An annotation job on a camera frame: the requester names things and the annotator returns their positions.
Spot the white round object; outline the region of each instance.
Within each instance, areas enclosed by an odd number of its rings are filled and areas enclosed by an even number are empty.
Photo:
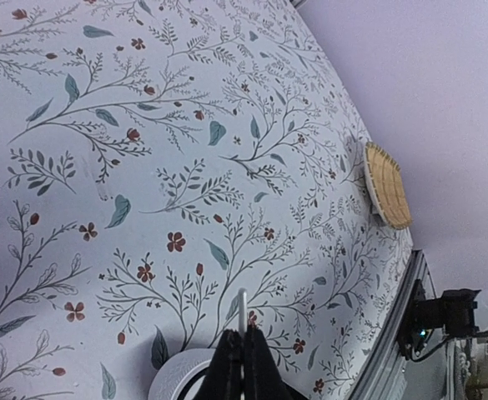
[[[214,351],[212,348],[195,348],[171,357],[154,377],[148,400],[193,400]]]

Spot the woven basket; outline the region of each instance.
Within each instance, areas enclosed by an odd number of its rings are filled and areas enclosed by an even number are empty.
[[[405,229],[412,224],[400,166],[381,147],[366,143],[365,149],[366,186],[371,201],[383,220],[394,229]]]

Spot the floral pattern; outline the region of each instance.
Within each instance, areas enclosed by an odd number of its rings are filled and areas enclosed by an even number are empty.
[[[239,288],[283,378],[343,398],[412,243],[288,0],[38,3],[0,0],[0,398],[145,397]]]

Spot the white wall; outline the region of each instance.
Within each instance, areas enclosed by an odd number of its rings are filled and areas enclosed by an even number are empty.
[[[488,1],[308,0],[300,12],[400,162],[437,289],[488,289]]]

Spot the flower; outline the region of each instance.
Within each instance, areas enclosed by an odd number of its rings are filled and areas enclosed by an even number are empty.
[[[145,264],[143,267],[138,267],[138,273],[136,276],[138,279],[141,279],[142,282],[151,281],[154,278],[154,275],[151,272],[151,266],[149,264]]]
[[[321,391],[323,390],[325,386],[325,382],[322,378],[318,379],[316,382],[315,382],[315,386],[314,386],[314,393],[319,393],[321,394]]]
[[[296,354],[300,354],[303,352],[305,344],[307,344],[305,340],[295,339],[295,343],[292,348],[294,349]]]
[[[131,142],[137,142],[140,139],[140,133],[136,129],[134,129],[134,128],[131,127],[127,131],[127,138]]]
[[[40,216],[37,212],[35,212],[33,215],[30,216],[30,224],[31,225],[36,225],[39,220],[40,220]]]
[[[89,242],[90,238],[95,238],[98,235],[97,231],[95,230],[95,225],[93,224],[93,222],[89,223],[88,227],[81,225],[78,231],[80,233],[84,233],[83,239],[86,242]]]
[[[143,48],[145,48],[145,45],[143,44],[143,40],[140,39],[140,38],[138,38],[138,39],[132,39],[131,45],[136,50],[142,50]]]
[[[152,87],[152,86],[145,85],[143,87],[143,91],[146,92],[149,96],[153,96],[154,95],[154,87]]]
[[[181,232],[176,232],[175,234],[172,232],[168,233],[168,240],[168,250],[170,252],[173,250],[176,250],[179,253],[183,251],[183,246],[186,244],[186,239],[184,239]]]
[[[257,316],[254,313],[254,311],[249,312],[249,315],[247,317],[247,324],[250,325],[251,327],[257,326]]]
[[[63,377],[66,374],[66,370],[63,368],[54,368],[53,369],[53,375],[56,375],[57,377]]]
[[[84,314],[81,313],[81,311],[84,310],[84,303],[82,302],[78,303],[75,308],[73,308],[71,302],[66,302],[63,309],[70,312],[66,319],[71,323],[75,320],[75,318],[78,321],[82,321],[85,318]]]
[[[264,236],[266,237],[266,239],[271,240],[274,238],[274,233],[275,231],[271,227],[267,227],[264,231]]]
[[[13,19],[25,19],[27,17],[27,12],[18,8],[16,11],[12,11]]]

